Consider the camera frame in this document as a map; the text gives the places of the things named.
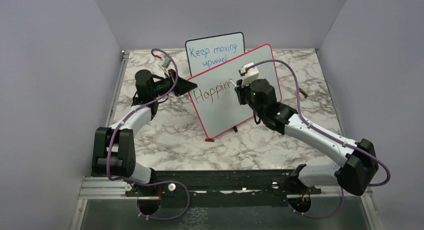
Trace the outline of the pink framed whiteboard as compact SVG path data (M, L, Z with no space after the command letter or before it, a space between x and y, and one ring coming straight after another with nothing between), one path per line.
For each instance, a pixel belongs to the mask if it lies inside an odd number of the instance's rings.
M240 105L234 86L241 79L239 69L248 63L273 59L268 43L188 78L198 87L188 94L207 138L215 138L253 117L252 109Z

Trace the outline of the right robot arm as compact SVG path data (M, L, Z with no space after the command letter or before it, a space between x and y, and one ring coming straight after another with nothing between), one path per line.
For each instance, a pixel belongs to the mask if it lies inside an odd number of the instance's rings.
M374 145L366 139L356 142L301 119L298 111L276 99L275 88L266 79L248 85L236 81L234 88L241 105L248 105L256 124L295 138L329 157L333 164L299 165L288 180L289 189L300 194L308 187L340 186L350 194L361 196L379 166Z

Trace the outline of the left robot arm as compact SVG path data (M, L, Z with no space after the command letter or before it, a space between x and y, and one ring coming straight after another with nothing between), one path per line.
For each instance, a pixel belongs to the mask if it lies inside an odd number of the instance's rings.
M136 161L135 135L157 114L159 99L173 93L179 97L197 88L197 84L177 76L170 69L166 77L142 69L135 74L136 92L130 111L109 127L95 131L92 172L112 180L128 179L138 183L144 195L157 190L157 181L151 178L153 169Z

